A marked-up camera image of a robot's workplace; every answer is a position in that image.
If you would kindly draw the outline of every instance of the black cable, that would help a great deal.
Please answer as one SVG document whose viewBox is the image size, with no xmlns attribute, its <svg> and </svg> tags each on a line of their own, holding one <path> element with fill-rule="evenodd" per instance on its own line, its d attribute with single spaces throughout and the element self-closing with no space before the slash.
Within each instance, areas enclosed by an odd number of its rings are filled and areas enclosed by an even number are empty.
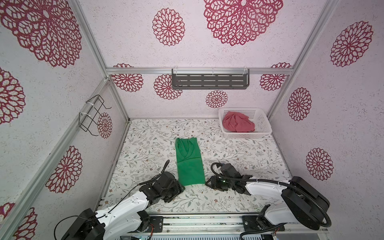
<svg viewBox="0 0 384 240">
<path fill-rule="evenodd" d="M 319 209 L 321 214 L 324 216 L 324 219 L 325 219 L 326 223 L 321 222 L 320 225 L 323 226 L 323 227 L 330 227 L 332 225 L 331 219 L 329 218 L 327 212 L 316 202 L 315 199 L 313 199 L 313 197 L 311 197 L 309 194 L 307 194 L 303 190 L 299 189 L 298 187 L 296 187 L 296 186 L 294 186 L 292 184 L 285 183 L 285 182 L 269 180 L 269 179 L 238 179 L 238 178 L 233 178 L 233 177 L 226 177 L 226 176 L 224 176 L 222 174 L 218 174 L 217 172 L 214 171 L 214 166 L 215 165 L 219 165 L 219 167 L 221 167 L 223 164 L 221 164 L 219 162 L 214 162 L 211 165 L 211 171 L 215 175 L 217 175 L 217 176 L 219 176 L 221 178 L 224 178 L 224 179 L 227 179 L 227 180 L 243 181 L 243 182 L 269 182 L 269 183 L 273 183 L 273 184 L 276 184 L 276 185 L 285 186 L 285 187 L 293 190 L 295 193 L 305 196 L 309 201 L 311 201 L 316 206 L 317 209 Z"/>
<path fill-rule="evenodd" d="M 115 207 L 117 207 L 117 206 L 119 205 L 119 203 L 121 203 L 121 201 L 123 201 L 124 198 L 126 198 L 126 197 L 132 192 L 132 190 L 135 189 L 135 187 L 137 187 L 137 186 L 140 186 L 140 184 L 134 186 L 134 187 L 127 193 L 127 195 L 125 195 L 125 197 L 123 197 L 123 198 L 120 200 L 120 202 L 118 202 L 118 203 L 117 203 L 111 210 L 108 211 L 108 213 L 111 213 L 111 211 L 112 211 L 113 209 L 115 209 Z"/>
<path fill-rule="evenodd" d="M 274 229 L 276 229 L 276 228 L 278 228 L 278 227 L 283 226 L 284 224 L 286 224 L 286 222 L 285 222 L 285 223 L 279 223 L 279 224 L 277 224 L 277 225 L 275 225 L 275 226 L 272 226 L 272 227 L 270 227 L 270 228 L 268 228 L 268 229 L 264 229 L 264 230 L 253 231 L 253 232 L 243 232 L 243 233 L 240 234 L 240 240 L 244 240 L 244 238 L 243 238 L 244 235 L 248 235 L 248 234 L 259 234 L 259 233 L 263 233 L 263 232 L 269 232 L 269 231 L 272 231 L 272 230 L 274 230 Z"/>
<path fill-rule="evenodd" d="M 158 178 L 160 177 L 160 175 L 165 171 L 165 169 L 167 168 L 168 164 L 169 164 L 169 159 L 165 162 L 164 167 L 163 167 L 163 169 L 161 170 L 160 174 L 154 176 L 153 178 L 151 178 L 151 180 L 148 180 L 148 181 L 145 181 L 145 182 L 141 182 L 141 183 L 139 183 L 138 185 L 134 186 L 134 187 L 127 193 L 127 195 L 125 195 L 125 197 L 123 197 L 123 198 L 120 200 L 120 202 L 118 202 L 118 203 L 117 203 L 111 210 L 108 211 L 108 213 L 111 213 L 111 211 L 112 211 L 115 207 L 117 207 L 117 205 L 119 205 L 119 203 L 121 203 L 121 201 L 123 201 L 124 198 L 126 198 L 126 197 L 129 195 L 129 193 L 130 193 L 133 189 L 135 189 L 135 187 L 140 186 L 140 185 L 144 185 L 144 184 L 148 184 L 148 183 L 153 182 L 153 181 L 155 181 L 156 179 L 158 179 Z"/>
<path fill-rule="evenodd" d="M 92 221 L 92 220 L 96 220 L 96 219 L 102 218 L 102 217 L 104 217 L 104 216 L 105 216 L 105 215 L 103 215 L 103 216 L 101 216 L 101 217 L 97 217 L 97 218 L 84 218 L 84 217 L 81 217 L 81 216 L 79 216 L 79 215 L 73 215 L 73 216 L 69 216 L 69 217 L 63 218 L 63 219 L 60 220 L 60 222 L 58 222 L 58 223 L 56 224 L 55 228 L 53 229 L 53 237 L 55 238 L 55 240 L 57 240 L 57 238 L 56 238 L 56 228 L 57 228 L 57 226 L 58 226 L 62 221 L 66 220 L 66 219 L 68 219 L 68 218 L 71 218 L 71 217 L 79 217 L 79 218 L 82 218 L 82 219 L 86 220 L 86 222 L 88 222 L 88 221 Z"/>
<path fill-rule="evenodd" d="M 148 183 L 151 183 L 151 182 L 155 181 L 156 179 L 158 179 L 160 177 L 160 175 L 165 171 L 165 169 L 167 168 L 168 164 L 169 164 L 169 159 L 165 162 L 163 170 L 161 170 L 160 174 L 154 176 L 153 178 L 151 178 L 148 181 L 139 183 L 139 185 L 148 184 Z"/>
</svg>

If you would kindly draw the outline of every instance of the metal base plate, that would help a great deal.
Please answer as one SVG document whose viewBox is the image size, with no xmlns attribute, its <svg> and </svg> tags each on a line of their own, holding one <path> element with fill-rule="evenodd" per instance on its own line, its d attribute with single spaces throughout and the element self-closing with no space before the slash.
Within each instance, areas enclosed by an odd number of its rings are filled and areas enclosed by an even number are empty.
<svg viewBox="0 0 384 240">
<path fill-rule="evenodd" d="M 257 219 L 257 215 L 243 216 L 243 226 L 244 226 L 245 232 L 254 232 L 258 230 L 263 230 L 263 227 L 257 223 L 256 219 Z M 284 226 L 279 227 L 278 231 L 279 232 L 285 231 Z"/>
<path fill-rule="evenodd" d="M 151 217 L 149 219 L 149 224 L 152 224 L 154 227 L 153 228 L 154 233 L 163 231 L 163 220 L 164 220 L 164 217 L 161 217 L 161 216 Z M 142 233 L 150 233 L 151 231 L 152 231 L 152 227 L 151 225 L 149 225 L 148 228 Z"/>
</svg>

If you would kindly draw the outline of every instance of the folded green shirt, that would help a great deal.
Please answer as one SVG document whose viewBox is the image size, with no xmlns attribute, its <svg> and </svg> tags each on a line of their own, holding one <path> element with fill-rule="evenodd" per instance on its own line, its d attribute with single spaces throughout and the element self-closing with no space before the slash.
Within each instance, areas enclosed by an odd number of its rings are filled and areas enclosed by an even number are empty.
<svg viewBox="0 0 384 240">
<path fill-rule="evenodd" d="M 203 161 L 197 139 L 177 138 L 175 148 L 180 183 L 184 186 L 205 184 Z"/>
</svg>

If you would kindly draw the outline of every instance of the white cable tie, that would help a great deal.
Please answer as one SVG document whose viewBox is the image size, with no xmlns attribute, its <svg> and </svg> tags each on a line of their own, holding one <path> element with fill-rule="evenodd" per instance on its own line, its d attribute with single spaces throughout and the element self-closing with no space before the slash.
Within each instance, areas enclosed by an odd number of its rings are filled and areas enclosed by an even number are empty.
<svg viewBox="0 0 384 240">
<path fill-rule="evenodd" d="M 81 113 L 83 113 L 83 112 L 81 112 Z M 85 115 L 88 115 L 88 117 L 91 117 L 88 113 L 84 113 Z"/>
</svg>

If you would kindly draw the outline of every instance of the metal rail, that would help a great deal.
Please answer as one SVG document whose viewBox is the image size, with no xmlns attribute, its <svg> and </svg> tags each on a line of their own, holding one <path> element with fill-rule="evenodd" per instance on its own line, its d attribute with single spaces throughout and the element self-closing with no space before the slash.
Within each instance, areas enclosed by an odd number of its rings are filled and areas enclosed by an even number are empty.
<svg viewBox="0 0 384 240">
<path fill-rule="evenodd" d="M 239 234 L 244 232 L 242 216 L 254 215 L 256 213 L 237 213 L 237 214 L 154 214 L 163 216 L 162 232 L 156 235 L 196 235 L 196 234 Z M 311 230 L 302 224 L 288 223 L 284 225 L 285 231 L 279 234 L 290 233 L 328 233 L 328 229 L 321 227 L 319 230 Z M 127 233 L 125 236 L 137 235 L 137 233 Z"/>
<path fill-rule="evenodd" d="M 108 74 L 245 74 L 247 68 L 113 68 L 107 67 Z M 291 74 L 293 68 L 248 68 L 250 74 Z"/>
</svg>

